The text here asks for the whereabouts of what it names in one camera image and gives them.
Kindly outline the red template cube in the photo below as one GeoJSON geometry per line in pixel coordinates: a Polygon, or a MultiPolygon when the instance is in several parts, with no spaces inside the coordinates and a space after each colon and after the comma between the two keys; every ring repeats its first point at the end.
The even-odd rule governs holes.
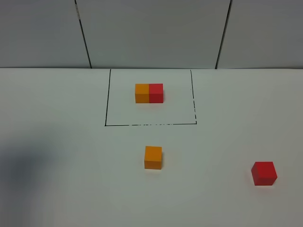
{"type": "Polygon", "coordinates": [[[149,84],[149,103],[163,103],[163,84],[149,84]]]}

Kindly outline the orange template cube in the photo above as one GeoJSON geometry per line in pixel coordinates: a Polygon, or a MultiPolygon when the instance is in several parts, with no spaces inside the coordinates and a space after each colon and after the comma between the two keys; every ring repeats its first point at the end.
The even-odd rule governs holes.
{"type": "Polygon", "coordinates": [[[135,84],[135,102],[149,103],[149,84],[135,84]]]}

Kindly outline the loose red cube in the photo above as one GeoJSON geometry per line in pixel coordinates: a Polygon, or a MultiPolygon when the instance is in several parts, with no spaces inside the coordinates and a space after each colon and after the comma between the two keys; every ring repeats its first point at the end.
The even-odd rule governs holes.
{"type": "Polygon", "coordinates": [[[251,174],[255,186],[272,186],[277,179],[273,162],[255,162],[251,174]]]}

